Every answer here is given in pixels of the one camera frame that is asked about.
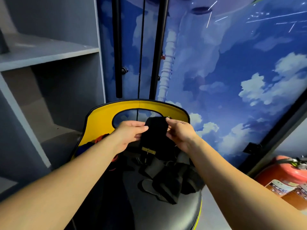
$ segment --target gray shelf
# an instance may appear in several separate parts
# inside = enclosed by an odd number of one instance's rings
[[[86,46],[26,34],[5,34],[10,52],[0,55],[0,71],[99,52]]]

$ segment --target fire extinguisher handle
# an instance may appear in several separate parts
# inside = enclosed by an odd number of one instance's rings
[[[276,163],[278,164],[292,164],[292,163],[298,162],[297,159],[293,159],[293,158],[285,158],[285,159],[280,159],[277,160]]]

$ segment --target pile of black gear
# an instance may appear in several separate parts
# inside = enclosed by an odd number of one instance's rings
[[[186,153],[166,136],[165,117],[150,117],[145,125],[149,129],[141,136],[137,164],[148,179],[140,181],[138,188],[171,204],[178,203],[181,193],[200,191],[205,184]]]

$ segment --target red fire extinguisher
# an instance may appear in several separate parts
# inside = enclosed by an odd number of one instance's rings
[[[307,183],[307,159],[277,156],[255,180],[282,197],[297,186]]]

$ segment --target sky mural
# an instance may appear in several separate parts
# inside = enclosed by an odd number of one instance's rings
[[[149,95],[154,1],[146,2],[140,98]],[[307,87],[307,0],[253,1],[170,0],[156,97],[184,108],[197,134],[235,166]],[[114,101],[111,0],[98,3],[106,96]],[[125,99],[137,98],[141,6],[122,0]]]

